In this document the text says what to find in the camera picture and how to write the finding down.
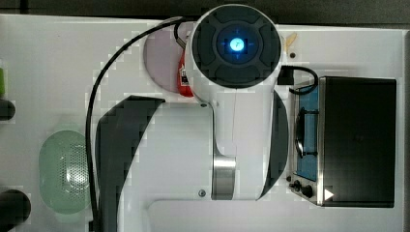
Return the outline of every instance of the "black cable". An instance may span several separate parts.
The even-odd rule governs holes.
[[[174,21],[165,22],[163,24],[153,27],[139,34],[138,36],[132,38],[129,42],[125,43],[119,50],[117,50],[117,52],[115,52],[115,54],[111,57],[111,59],[109,59],[109,61],[105,64],[103,69],[100,71],[100,74],[97,77],[96,82],[94,83],[93,90],[91,91],[91,95],[90,95],[90,101],[88,102],[87,118],[85,121],[85,147],[86,147],[86,155],[87,155],[87,166],[88,166],[88,177],[89,177],[88,179],[90,182],[91,208],[93,212],[93,224],[92,225],[93,225],[93,231],[95,232],[103,232],[103,227],[101,226],[103,222],[98,221],[99,214],[98,214],[98,207],[97,207],[96,186],[95,186],[95,181],[94,181],[93,157],[92,157],[92,151],[91,151],[91,116],[93,114],[94,100],[96,98],[97,90],[99,89],[103,76],[108,71],[109,67],[133,43],[137,42],[141,38],[153,32],[161,30],[162,28],[175,25],[175,24],[178,24],[184,21],[186,21],[186,19],[182,17]]]
[[[179,23],[177,23],[177,24],[175,24],[175,26],[174,26],[174,38],[175,38],[175,42],[180,46],[180,47],[182,47],[183,49],[185,49],[185,46],[186,46],[186,42],[184,42],[179,36],[178,36],[178,28],[179,28],[179,26],[181,25],[181,23],[182,22],[179,22]]]
[[[319,77],[317,76],[316,72],[314,72],[311,69],[308,69],[308,68],[305,68],[305,67],[300,67],[300,66],[282,66],[281,68],[283,70],[304,71],[304,72],[310,73],[314,77],[313,85],[311,85],[310,88],[308,88],[305,91],[296,91],[294,89],[289,89],[289,92],[294,94],[294,95],[306,95],[306,94],[312,92],[317,87],[317,85],[319,84]]]

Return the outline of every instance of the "electronic device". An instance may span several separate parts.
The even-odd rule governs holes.
[[[99,74],[86,121],[87,163],[94,176],[91,117],[101,80],[115,59],[160,24],[123,45]],[[282,41],[274,22],[243,5],[212,9],[196,21],[185,72],[197,103],[130,96],[99,121],[97,183],[90,178],[93,231],[150,231],[149,206],[159,200],[257,200],[287,161],[285,106],[275,92]]]
[[[296,97],[292,191],[325,207],[393,207],[395,89],[394,79],[325,76]]]

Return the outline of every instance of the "black tube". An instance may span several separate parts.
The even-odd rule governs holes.
[[[19,190],[0,193],[0,232],[6,232],[24,222],[30,216],[31,204]]]
[[[0,121],[11,120],[15,116],[15,105],[11,101],[0,100]]]
[[[291,70],[291,71],[304,71],[304,72],[307,72],[307,73],[310,73],[311,75],[313,75],[314,83],[307,90],[297,91],[297,90],[294,90],[294,89],[289,89],[289,92],[294,94],[294,95],[306,95],[306,94],[312,92],[317,87],[317,85],[319,84],[319,77],[317,76],[316,72],[314,72],[311,69],[308,69],[308,68],[305,68],[305,67],[299,67],[299,66],[282,66],[281,69],[283,71],[289,71],[289,70]]]

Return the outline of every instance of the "red object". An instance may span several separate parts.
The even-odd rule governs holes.
[[[193,94],[190,90],[190,84],[185,73],[185,50],[182,52],[180,62],[178,64],[177,84],[179,93],[188,98],[192,98]]]

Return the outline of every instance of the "black edge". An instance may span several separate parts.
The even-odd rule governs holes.
[[[286,166],[288,156],[289,129],[286,108],[277,92],[274,92],[274,114],[272,119],[271,154],[265,187],[259,199],[275,184]]]
[[[404,228],[403,231],[410,231],[410,33],[407,32],[404,39]]]
[[[99,223],[102,232],[117,231],[123,185],[142,135],[163,99],[130,96],[99,121],[96,163],[99,179]]]

